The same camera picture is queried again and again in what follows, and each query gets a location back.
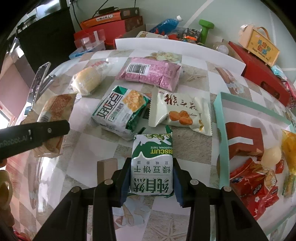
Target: beige block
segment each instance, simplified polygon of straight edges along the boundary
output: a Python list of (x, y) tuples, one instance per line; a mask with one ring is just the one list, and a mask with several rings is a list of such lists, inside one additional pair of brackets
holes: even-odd
[(97, 181), (98, 184), (106, 179), (110, 179), (117, 170), (117, 159), (109, 158), (97, 162)]

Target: checkered tablecloth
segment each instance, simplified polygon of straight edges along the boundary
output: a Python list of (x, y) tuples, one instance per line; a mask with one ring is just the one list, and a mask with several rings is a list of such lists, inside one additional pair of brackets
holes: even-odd
[[(143, 93), (151, 92), (153, 86), (117, 81), (115, 76), (130, 61), (131, 57), (150, 56), (148, 50), (108, 50), (87, 53), (82, 57), (62, 63), (52, 74), (55, 82), (38, 100), (34, 110), (39, 114), (45, 101), (53, 95), (69, 92), (69, 83), (74, 74), (100, 59), (108, 58), (112, 70), (91, 96), (83, 97), (75, 105), (70, 117), (71, 130), (62, 145), (63, 154), (57, 158), (34, 158), (32, 151), (11, 157), (6, 170), (13, 183), (11, 210), (15, 218), (14, 229), (35, 236), (60, 200), (74, 186), (82, 188), (97, 185), (96, 163), (99, 160), (115, 157), (120, 169), (126, 157), (131, 155), (132, 141), (128, 142), (116, 134), (93, 126), (89, 120), (99, 103), (115, 85), (135, 89)], [(204, 60), (173, 54), (170, 60), (182, 65), (176, 92), (205, 98), (211, 107), (213, 136), (205, 136), (189, 128), (172, 126), (174, 157), (182, 169), (188, 170), (207, 186), (218, 188), (216, 171), (219, 155), (219, 138), (213, 102), (221, 91), (239, 95), (256, 102), (276, 113), (292, 118), (292, 113), (265, 90), (251, 81), (232, 73), (236, 86), (242, 90), (236, 93), (228, 88), (215, 65)], [(140, 125), (148, 126), (142, 118)], [(148, 128), (148, 132), (164, 132), (164, 126)], [(133, 213), (114, 217), (118, 241), (133, 240), (185, 240), (190, 208), (181, 208), (176, 197), (132, 196), (126, 207), (137, 207)], [(214, 209), (211, 208), (211, 239), (215, 239)], [(92, 208), (89, 208), (87, 239), (91, 240)]]

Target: screw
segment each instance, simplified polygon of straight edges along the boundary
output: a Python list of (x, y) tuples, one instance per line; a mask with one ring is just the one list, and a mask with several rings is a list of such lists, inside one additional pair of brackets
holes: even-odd
[(196, 179), (191, 179), (191, 180), (190, 180), (190, 183), (191, 183), (192, 185), (197, 185), (197, 184), (199, 183), (199, 181), (196, 180)]
[(111, 185), (113, 183), (112, 179), (107, 179), (104, 181), (105, 185)]
[(231, 192), (231, 190), (232, 190), (231, 187), (228, 187), (228, 186), (224, 186), (223, 189), (226, 192)]
[(79, 192), (80, 191), (80, 187), (73, 187), (72, 189), (71, 189), (71, 192), (73, 192), (73, 193), (75, 193), (75, 192)]

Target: white bottle cap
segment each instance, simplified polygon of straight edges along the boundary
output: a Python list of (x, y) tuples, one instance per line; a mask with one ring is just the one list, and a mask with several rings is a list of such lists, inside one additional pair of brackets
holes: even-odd
[(183, 19), (181, 18), (181, 16), (180, 16), (180, 15), (179, 15), (179, 16), (177, 16), (177, 20), (178, 20), (179, 22), (183, 21)]
[(225, 46), (225, 45), (220, 45), (217, 47), (217, 51), (224, 53), (224, 54), (228, 54), (229, 53), (229, 49)]

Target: white line on wall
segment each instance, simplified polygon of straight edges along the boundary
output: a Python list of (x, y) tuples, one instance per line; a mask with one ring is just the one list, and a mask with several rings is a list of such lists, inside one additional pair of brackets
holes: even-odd
[(184, 24), (184, 28), (188, 28), (190, 24), (201, 14), (203, 10), (207, 6), (209, 6), (214, 0), (207, 0), (193, 15), (192, 17), (187, 21), (187, 23)]
[(296, 71), (296, 68), (281, 68), (282, 71)]
[(271, 27), (272, 27), (272, 36), (273, 36), (273, 41), (274, 45), (276, 46), (276, 29), (274, 27), (274, 19), (271, 14), (271, 10), (269, 9), (269, 17), (270, 17), (270, 22), (271, 22)]

